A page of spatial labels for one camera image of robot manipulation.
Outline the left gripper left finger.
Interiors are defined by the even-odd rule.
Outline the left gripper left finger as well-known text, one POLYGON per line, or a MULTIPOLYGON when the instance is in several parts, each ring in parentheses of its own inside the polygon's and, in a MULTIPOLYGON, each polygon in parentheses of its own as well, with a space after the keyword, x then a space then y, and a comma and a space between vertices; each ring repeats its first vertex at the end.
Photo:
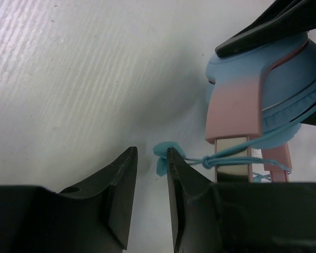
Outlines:
POLYGON ((59 193, 0 186, 0 252, 123 252, 129 241, 138 152, 59 193))

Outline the pink blue cat-ear headphones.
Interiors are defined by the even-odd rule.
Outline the pink blue cat-ear headphones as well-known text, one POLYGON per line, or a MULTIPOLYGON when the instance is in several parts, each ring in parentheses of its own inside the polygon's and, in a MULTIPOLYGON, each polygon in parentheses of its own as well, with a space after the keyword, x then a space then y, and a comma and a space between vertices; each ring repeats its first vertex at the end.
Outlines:
POLYGON ((251 182, 252 165, 267 179, 286 182, 292 169, 288 141, 316 111, 316 43, 306 33, 231 57, 213 56, 205 138, 222 161, 218 182, 251 182))

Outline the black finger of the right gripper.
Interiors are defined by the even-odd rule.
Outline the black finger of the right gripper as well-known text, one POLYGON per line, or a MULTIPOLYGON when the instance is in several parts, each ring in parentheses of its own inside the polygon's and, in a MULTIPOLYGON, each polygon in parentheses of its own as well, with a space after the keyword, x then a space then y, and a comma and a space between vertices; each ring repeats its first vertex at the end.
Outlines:
POLYGON ((277 0, 252 24, 215 48, 219 57, 253 50, 316 29, 316 0, 277 0))

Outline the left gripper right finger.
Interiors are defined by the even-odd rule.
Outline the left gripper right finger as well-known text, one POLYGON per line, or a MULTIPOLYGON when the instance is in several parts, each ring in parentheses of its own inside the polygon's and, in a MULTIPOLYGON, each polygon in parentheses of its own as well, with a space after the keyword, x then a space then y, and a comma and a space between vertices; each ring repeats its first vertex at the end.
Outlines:
POLYGON ((316 183, 214 183, 167 151, 175 252, 316 252, 316 183))

